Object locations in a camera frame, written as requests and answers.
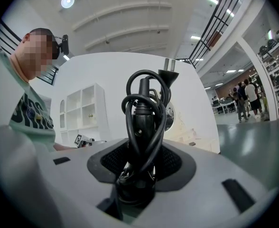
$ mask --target light green t-shirt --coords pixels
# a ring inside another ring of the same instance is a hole
[[[30,84],[23,81],[13,69],[8,56],[2,51],[0,58],[4,66],[15,78],[25,93],[16,106],[9,125],[15,131],[22,132],[33,142],[43,143],[50,152],[55,151],[55,131],[44,101]]]

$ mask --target black slot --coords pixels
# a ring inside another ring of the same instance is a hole
[[[245,210],[254,205],[255,201],[237,180],[227,179],[222,182],[222,185],[234,201],[240,213],[243,213]]]
[[[55,159],[53,161],[54,161],[55,165],[59,165],[59,164],[68,162],[69,160],[70,159],[68,157],[61,157],[61,158]]]

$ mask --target round ceiling light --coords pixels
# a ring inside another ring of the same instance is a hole
[[[69,7],[71,7],[74,4],[75,0],[62,0],[62,6],[65,9],[68,9]]]

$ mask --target white table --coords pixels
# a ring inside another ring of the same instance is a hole
[[[227,104],[221,104],[221,105],[218,105],[218,106],[216,106],[216,107],[212,107],[212,109],[217,109],[217,108],[219,108],[219,107],[222,107],[222,108],[223,108],[223,112],[224,112],[224,114],[226,114],[225,109],[224,109],[224,106],[231,105],[232,103],[234,103],[234,106],[235,106],[235,109],[236,109],[236,108],[237,108],[237,106],[236,106],[235,101],[232,101],[232,102],[227,103]]]

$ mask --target gray floor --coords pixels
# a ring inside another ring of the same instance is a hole
[[[256,122],[263,122],[264,121],[264,118],[256,119],[255,116],[254,116],[253,111],[249,111],[249,114],[250,114],[250,117],[248,118],[248,121],[245,122],[245,118],[242,117],[242,123],[241,124],[256,123]],[[215,113],[214,117],[215,117],[216,124],[239,124],[239,117],[238,117],[238,114],[237,114],[236,111],[232,112],[232,113],[226,113],[226,114]]]
[[[223,156],[269,190],[279,186],[279,120],[217,127]]]

